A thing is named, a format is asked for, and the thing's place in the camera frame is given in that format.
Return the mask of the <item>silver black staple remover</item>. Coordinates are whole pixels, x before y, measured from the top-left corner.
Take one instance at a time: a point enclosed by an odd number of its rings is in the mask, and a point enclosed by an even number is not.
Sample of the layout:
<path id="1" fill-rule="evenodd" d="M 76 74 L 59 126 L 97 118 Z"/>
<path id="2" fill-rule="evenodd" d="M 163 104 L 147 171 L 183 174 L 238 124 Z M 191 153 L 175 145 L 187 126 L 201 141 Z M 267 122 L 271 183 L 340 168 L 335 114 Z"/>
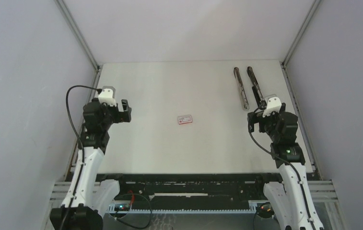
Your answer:
<path id="1" fill-rule="evenodd" d="M 239 68 L 234 67 L 233 73 L 234 73 L 234 77 L 237 82 L 238 93 L 239 93 L 239 98 L 241 101 L 242 109 L 244 111 L 249 111 L 250 107 L 249 107 L 248 99 L 246 96 L 245 88 L 244 88 L 244 85 L 243 85 L 243 82 L 242 82 L 242 79 L 240 76 Z"/>

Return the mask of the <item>black stapler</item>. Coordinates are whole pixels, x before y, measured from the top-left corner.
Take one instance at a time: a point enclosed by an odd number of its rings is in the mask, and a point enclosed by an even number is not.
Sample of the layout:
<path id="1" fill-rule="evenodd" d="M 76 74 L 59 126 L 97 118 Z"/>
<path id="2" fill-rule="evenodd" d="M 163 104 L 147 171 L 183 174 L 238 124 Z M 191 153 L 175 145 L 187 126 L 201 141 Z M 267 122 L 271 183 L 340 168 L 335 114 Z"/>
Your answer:
<path id="1" fill-rule="evenodd" d="M 263 97 L 263 95 L 261 93 L 260 86 L 258 84 L 258 81 L 257 81 L 256 77 L 255 77 L 255 74 L 253 72 L 252 67 L 248 66 L 246 71 L 247 71 L 249 79 L 252 82 L 252 92 L 254 94 L 257 106 L 260 109 L 264 110 L 266 108 L 267 104 L 266 104 L 266 101 L 264 100 L 264 97 Z"/>

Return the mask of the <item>red white staple box sleeve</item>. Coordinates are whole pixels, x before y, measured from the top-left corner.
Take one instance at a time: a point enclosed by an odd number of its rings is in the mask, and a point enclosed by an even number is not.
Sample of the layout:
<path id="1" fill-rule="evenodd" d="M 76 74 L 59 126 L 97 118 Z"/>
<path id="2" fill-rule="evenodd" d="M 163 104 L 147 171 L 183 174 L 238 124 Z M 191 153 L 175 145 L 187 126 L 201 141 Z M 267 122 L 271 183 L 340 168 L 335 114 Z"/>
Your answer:
<path id="1" fill-rule="evenodd" d="M 179 125 L 189 124 L 193 122 L 191 115 L 178 116 L 177 120 Z"/>

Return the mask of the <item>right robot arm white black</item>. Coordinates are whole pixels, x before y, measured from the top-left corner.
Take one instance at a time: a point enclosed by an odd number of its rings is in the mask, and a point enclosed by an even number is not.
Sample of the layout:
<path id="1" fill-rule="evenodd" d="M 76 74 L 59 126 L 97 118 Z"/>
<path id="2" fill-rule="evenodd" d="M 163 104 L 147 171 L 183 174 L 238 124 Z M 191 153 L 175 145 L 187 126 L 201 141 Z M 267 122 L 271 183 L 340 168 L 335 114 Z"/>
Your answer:
<path id="1" fill-rule="evenodd" d="M 256 108 L 248 113 L 252 141 L 275 161 L 281 182 L 262 181 L 255 186 L 260 199 L 267 199 L 282 230 L 323 230 L 316 211 L 305 167 L 297 143 L 298 117 L 282 105 L 268 111 Z"/>

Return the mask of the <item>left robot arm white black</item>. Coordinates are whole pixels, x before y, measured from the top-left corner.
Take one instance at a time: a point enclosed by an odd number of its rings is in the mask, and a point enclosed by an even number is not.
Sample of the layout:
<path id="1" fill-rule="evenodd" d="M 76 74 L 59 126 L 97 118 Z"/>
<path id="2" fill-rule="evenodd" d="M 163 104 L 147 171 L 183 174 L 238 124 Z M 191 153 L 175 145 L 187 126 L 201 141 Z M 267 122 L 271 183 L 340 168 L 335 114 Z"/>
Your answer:
<path id="1" fill-rule="evenodd" d="M 128 187 L 116 180 L 102 182 L 96 194 L 94 184 L 109 142 L 113 124 L 129 123 L 131 107 L 127 100 L 108 105 L 92 99 L 83 107 L 84 123 L 80 134 L 79 156 L 69 190 L 58 208 L 53 208 L 49 219 L 56 230 L 101 230 L 103 216 L 113 198 L 127 196 Z"/>

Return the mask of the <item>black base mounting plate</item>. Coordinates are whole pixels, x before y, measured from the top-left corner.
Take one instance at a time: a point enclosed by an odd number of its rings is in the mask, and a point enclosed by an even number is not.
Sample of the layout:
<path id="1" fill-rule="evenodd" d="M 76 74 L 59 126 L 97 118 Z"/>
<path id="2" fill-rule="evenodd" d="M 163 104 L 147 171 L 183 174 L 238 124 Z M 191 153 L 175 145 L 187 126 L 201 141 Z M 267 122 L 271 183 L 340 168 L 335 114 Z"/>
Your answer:
<path id="1" fill-rule="evenodd" d="M 249 201 L 263 201 L 266 182 L 281 182 L 277 173 L 233 174 L 98 174 L 96 182 L 114 179 L 119 195 L 128 190 L 150 199 L 154 210 L 235 210 L 247 209 Z M 137 209 L 148 208 L 136 197 Z"/>

